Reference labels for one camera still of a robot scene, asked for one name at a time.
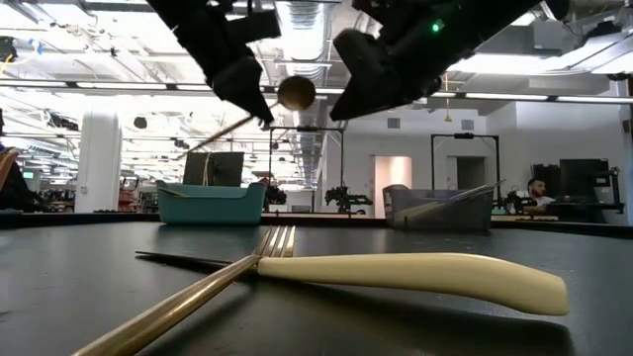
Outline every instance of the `teal plastic tray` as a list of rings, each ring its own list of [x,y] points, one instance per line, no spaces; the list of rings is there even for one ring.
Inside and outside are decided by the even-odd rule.
[[[262,183],[253,183],[248,188],[164,182],[156,185],[186,195],[177,197],[158,190],[158,209],[164,223],[258,224],[261,220],[266,196],[266,186]]]

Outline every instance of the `doorway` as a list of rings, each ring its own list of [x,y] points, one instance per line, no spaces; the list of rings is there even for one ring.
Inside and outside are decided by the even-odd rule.
[[[457,189],[475,189],[485,184],[485,157],[457,157]]]
[[[374,201],[374,219],[384,219],[383,188],[394,184],[402,184],[411,188],[411,157],[372,156],[372,160],[374,189],[371,199]]]

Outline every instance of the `fork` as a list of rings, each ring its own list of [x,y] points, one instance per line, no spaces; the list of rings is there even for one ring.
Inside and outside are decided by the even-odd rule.
[[[291,257],[294,252],[294,238],[294,227],[269,227],[262,236],[259,245],[250,255],[137,315],[75,352],[74,355],[132,355],[137,353],[203,306],[241,274],[255,267],[263,257]]]

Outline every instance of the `gray bin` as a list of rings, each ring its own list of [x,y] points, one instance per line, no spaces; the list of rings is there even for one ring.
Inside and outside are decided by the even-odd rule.
[[[451,197],[467,191],[463,190],[423,190],[409,189],[403,185],[392,185],[383,189],[385,198],[385,219],[395,228],[488,230],[491,228],[494,192],[465,199],[424,214],[421,217],[407,217],[396,221],[398,212],[429,203],[447,203]]]

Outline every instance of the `knife handle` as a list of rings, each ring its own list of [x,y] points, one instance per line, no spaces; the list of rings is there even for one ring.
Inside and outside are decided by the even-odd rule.
[[[308,283],[445,293],[520,312],[569,313],[562,278],[500,259],[462,253],[263,258],[262,276]]]

